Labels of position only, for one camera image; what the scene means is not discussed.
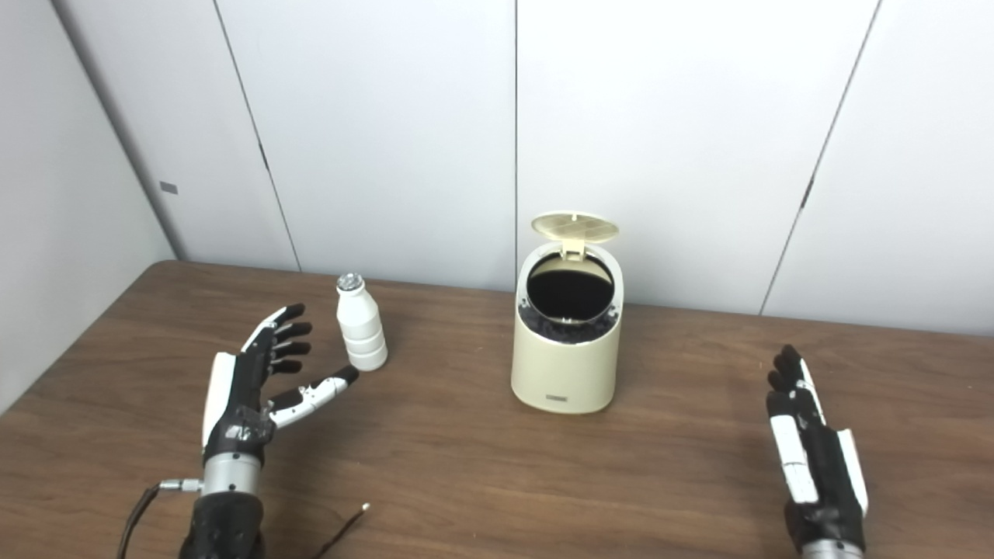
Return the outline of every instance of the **wooden table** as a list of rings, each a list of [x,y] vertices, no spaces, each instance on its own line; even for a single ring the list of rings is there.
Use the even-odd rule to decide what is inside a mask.
[[[613,403],[566,417],[511,393],[510,293],[370,285],[391,359],[270,445],[274,559],[364,501],[327,557],[792,558],[763,405],[784,342],[855,431],[868,559],[994,557],[994,339],[630,305]],[[0,418],[0,557],[112,557],[145,486],[201,474],[214,353],[302,301],[314,351],[267,389],[327,374],[336,300],[326,276],[150,269]],[[129,557],[176,557],[192,501],[161,494]]]

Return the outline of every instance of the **trash can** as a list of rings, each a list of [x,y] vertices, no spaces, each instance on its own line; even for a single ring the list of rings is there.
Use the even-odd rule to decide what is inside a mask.
[[[581,212],[543,214],[532,228],[552,242],[532,251],[518,276],[511,388],[547,412],[596,412],[614,396],[624,283],[595,244],[618,228]]]

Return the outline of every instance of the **plastic bottle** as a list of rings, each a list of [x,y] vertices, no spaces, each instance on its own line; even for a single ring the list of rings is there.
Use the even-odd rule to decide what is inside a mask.
[[[360,371],[379,369],[387,361],[387,338],[380,308],[366,291],[363,277],[348,273],[338,278],[338,295],[336,315],[349,362]]]

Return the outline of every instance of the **bottle cap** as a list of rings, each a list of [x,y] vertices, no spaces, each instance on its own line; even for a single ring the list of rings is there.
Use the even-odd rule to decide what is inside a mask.
[[[349,272],[338,278],[338,288],[343,291],[354,291],[362,286],[363,277],[354,272]]]

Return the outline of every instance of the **wire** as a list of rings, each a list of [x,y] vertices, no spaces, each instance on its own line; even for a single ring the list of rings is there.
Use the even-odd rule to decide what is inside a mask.
[[[131,510],[131,515],[127,517],[127,522],[124,523],[124,533],[121,534],[121,543],[117,547],[117,559],[124,559],[124,554],[127,553],[127,543],[131,539],[131,532],[134,531],[134,527],[138,523],[138,520],[141,519],[141,515],[148,508],[148,505],[152,503],[152,499],[157,494],[159,494],[158,483],[145,489],[145,492],[141,494],[141,498],[135,503],[134,509]]]
[[[353,514],[352,518],[349,518],[348,521],[345,522],[345,524],[342,526],[342,528],[338,530],[338,533],[335,534],[335,536],[330,540],[328,540],[324,545],[322,545],[321,549],[319,549],[317,553],[312,555],[310,559],[321,559],[321,556],[327,553],[327,551],[331,549],[331,546],[338,543],[338,540],[342,539],[342,536],[345,535],[345,532],[347,532],[349,528],[351,528],[352,525],[356,523],[356,520],[359,520],[359,517],[362,516],[363,513],[369,509],[370,509],[370,503],[368,502],[363,503],[363,507],[359,509],[359,512]]]

